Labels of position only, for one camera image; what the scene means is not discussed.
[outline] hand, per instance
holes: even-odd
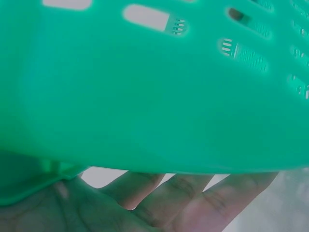
[[[96,189],[77,177],[0,207],[1,232],[221,232],[276,174],[230,175],[202,192],[210,175],[127,172]]]

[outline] palm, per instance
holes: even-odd
[[[0,231],[221,232],[275,176],[231,175],[205,192],[209,175],[176,175],[157,189],[163,175],[128,172],[101,189],[77,177],[0,208]]]

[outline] finger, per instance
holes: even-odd
[[[175,175],[146,197],[134,213],[153,227],[164,227],[200,194],[212,175]]]
[[[126,172],[100,191],[131,210],[158,186],[163,177],[164,174]]]
[[[271,174],[230,175],[194,199],[167,231],[221,232],[276,177]]]

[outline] rectangular hole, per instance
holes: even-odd
[[[92,0],[43,0],[43,5],[72,10],[85,10],[92,3]]]

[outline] green plastic basket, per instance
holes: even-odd
[[[0,149],[35,157],[36,176],[63,177],[45,160],[196,174],[309,165],[307,0],[73,2],[0,3]],[[132,7],[165,15],[164,28]]]

